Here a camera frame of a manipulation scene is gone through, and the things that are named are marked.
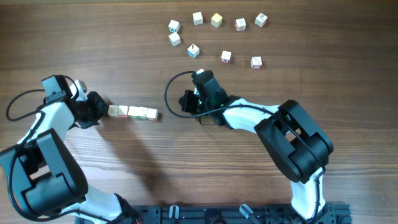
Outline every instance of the toy block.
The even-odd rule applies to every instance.
[[[246,29],[246,21],[244,20],[244,18],[236,20],[235,29],[236,31],[242,31]]]
[[[255,24],[257,24],[257,26],[259,27],[263,27],[263,25],[267,22],[267,16],[264,15],[263,13],[260,13],[257,17],[256,17],[256,21],[254,21]]]
[[[129,107],[128,106],[119,106],[118,108],[118,116],[120,118],[128,118],[129,117]]]
[[[221,54],[221,63],[230,63],[231,61],[231,52],[223,51]]]
[[[147,119],[147,113],[148,113],[148,108],[145,107],[139,107],[139,119]]]
[[[193,16],[193,24],[200,25],[203,23],[203,16],[201,16],[201,12],[193,13],[192,16]]]
[[[174,20],[171,20],[169,23],[169,31],[170,32],[178,32],[180,29],[180,23]]]
[[[147,110],[147,119],[150,121],[157,121],[158,117],[157,109],[148,108]]]
[[[218,13],[214,14],[211,18],[211,25],[215,27],[219,27],[223,23],[223,17],[220,16]]]
[[[181,38],[176,32],[174,32],[169,35],[169,41],[170,43],[172,43],[173,46],[176,46],[181,43]]]
[[[138,116],[140,115],[139,112],[140,112],[139,107],[130,106],[128,115],[130,118],[138,118]]]
[[[195,44],[192,44],[191,46],[189,46],[188,48],[188,54],[189,56],[191,56],[192,58],[195,58],[196,56],[198,56],[200,52],[200,49],[198,46],[196,46]]]
[[[112,117],[119,117],[118,116],[118,105],[109,105],[108,106],[108,115]]]
[[[251,68],[252,69],[261,69],[262,68],[261,57],[252,57],[251,58]]]

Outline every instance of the white cube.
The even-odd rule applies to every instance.
[[[176,32],[174,32],[169,35],[169,41],[170,43],[172,43],[173,46],[176,46],[181,43],[181,38]]]
[[[147,119],[150,121],[157,121],[158,112],[157,109],[148,108]]]
[[[139,107],[138,106],[130,106],[128,115],[130,118],[138,118],[138,116],[140,115]]]
[[[192,16],[193,16],[193,24],[200,25],[203,23],[203,16],[201,16],[201,12],[193,13]]]
[[[192,44],[191,46],[189,46],[188,48],[188,54],[189,56],[191,56],[192,58],[195,58],[196,56],[198,56],[200,52],[200,49],[198,46],[196,46],[195,44]]]
[[[231,52],[223,51],[221,54],[221,63],[229,63],[231,61]]]
[[[261,69],[262,68],[261,57],[251,58],[251,68],[252,69]]]
[[[128,118],[129,117],[129,107],[128,106],[119,105],[118,116],[120,118]]]
[[[257,18],[256,21],[254,22],[255,24],[257,24],[257,26],[259,27],[263,27],[263,25],[267,22],[267,16],[264,15],[263,13],[260,13]]]
[[[246,29],[246,21],[244,20],[244,18],[236,20],[235,29],[236,31],[242,31]]]
[[[211,18],[211,25],[215,27],[219,27],[223,23],[223,17],[220,16],[218,13],[214,14]]]
[[[109,105],[108,106],[108,115],[112,117],[119,117],[118,116],[118,105]]]
[[[139,116],[138,118],[140,119],[147,119],[147,113],[148,113],[148,108],[145,107],[139,107]]]
[[[170,32],[178,32],[180,29],[180,23],[174,20],[171,20],[169,23],[169,31]]]

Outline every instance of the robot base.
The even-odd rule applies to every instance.
[[[122,224],[306,224],[294,213],[290,204],[251,207],[253,214],[250,218],[246,218],[239,211],[239,207],[132,207],[141,216],[141,220],[124,220]],[[320,219],[316,224],[352,223],[349,205],[327,203],[318,216]],[[75,222],[90,223],[92,222],[81,218],[77,218]]]

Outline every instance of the wood grain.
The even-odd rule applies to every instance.
[[[0,110],[41,79],[64,74],[84,80],[117,105],[157,108],[162,119],[104,118],[73,129],[65,144],[89,183],[117,192],[133,205],[239,205],[289,203],[289,181],[258,137],[200,126],[171,115],[164,88],[175,74],[213,70],[230,95],[263,105],[297,100],[335,145],[324,178],[328,201],[351,205],[355,223],[398,219],[398,4],[394,1],[136,2],[0,7]],[[194,26],[192,13],[205,23]],[[218,12],[219,28],[210,25]],[[261,29],[254,18],[263,12]],[[247,28],[234,30],[244,17]],[[181,23],[182,43],[172,47],[167,25]],[[200,55],[187,55],[190,44]],[[232,64],[221,64],[223,50]],[[252,56],[264,69],[251,70]],[[193,85],[182,77],[169,101]],[[12,115],[42,102],[33,93]],[[15,144],[34,118],[0,117],[0,144]],[[11,207],[0,174],[0,222],[28,223]],[[65,217],[53,223],[71,223]]]

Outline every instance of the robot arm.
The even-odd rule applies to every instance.
[[[237,96],[227,96],[214,78],[213,72],[209,70],[194,73],[192,82],[195,91],[186,90],[179,100],[182,111],[199,114],[222,107],[242,105],[217,111],[209,116],[219,126],[244,129],[257,134],[276,166],[291,181],[294,210],[304,220],[311,219],[317,207],[318,212],[321,212],[325,205],[322,196],[322,167],[328,164],[333,145],[308,113],[293,100],[280,106],[264,106],[247,102]],[[289,142],[286,134],[296,130],[301,133]],[[306,146],[316,154],[322,166]]]
[[[32,219],[72,212],[98,224],[134,217],[136,214],[123,198],[88,185],[63,143],[76,123],[83,129],[98,125],[107,109],[104,100],[93,91],[86,95],[85,84],[79,80],[69,87],[62,75],[46,78],[42,84],[47,97],[36,114],[31,128],[34,133],[29,131],[17,145],[0,153],[0,165],[8,177],[11,158],[25,142],[12,171],[12,191],[22,212]],[[50,172],[30,177],[46,165]]]

